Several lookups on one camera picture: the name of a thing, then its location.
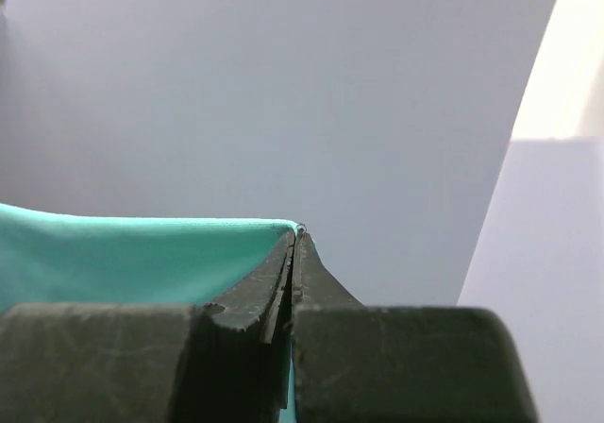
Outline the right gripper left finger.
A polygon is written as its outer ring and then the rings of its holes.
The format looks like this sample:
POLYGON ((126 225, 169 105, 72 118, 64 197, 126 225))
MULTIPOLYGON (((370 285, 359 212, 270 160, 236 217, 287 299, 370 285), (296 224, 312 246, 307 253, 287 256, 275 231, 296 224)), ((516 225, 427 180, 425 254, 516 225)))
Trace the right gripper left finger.
POLYGON ((295 232, 286 231, 265 259, 234 286, 204 306, 221 334, 271 344, 290 293, 295 232))

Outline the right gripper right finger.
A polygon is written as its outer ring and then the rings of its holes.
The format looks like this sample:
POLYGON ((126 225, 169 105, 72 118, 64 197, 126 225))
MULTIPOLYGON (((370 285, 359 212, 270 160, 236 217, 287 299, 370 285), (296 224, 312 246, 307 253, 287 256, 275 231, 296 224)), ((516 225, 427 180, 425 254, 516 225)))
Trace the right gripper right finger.
POLYGON ((292 265, 293 308, 300 305, 362 309, 363 305, 327 270, 315 242, 299 231, 292 265))

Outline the teal t shirt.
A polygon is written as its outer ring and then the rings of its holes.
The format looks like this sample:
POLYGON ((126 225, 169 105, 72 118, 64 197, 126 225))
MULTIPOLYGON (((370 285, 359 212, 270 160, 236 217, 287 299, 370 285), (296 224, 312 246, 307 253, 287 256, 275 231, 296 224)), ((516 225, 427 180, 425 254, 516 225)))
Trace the teal t shirt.
POLYGON ((287 220, 1 209, 5 422, 276 422, 289 305, 269 345, 204 306, 254 270, 287 220))

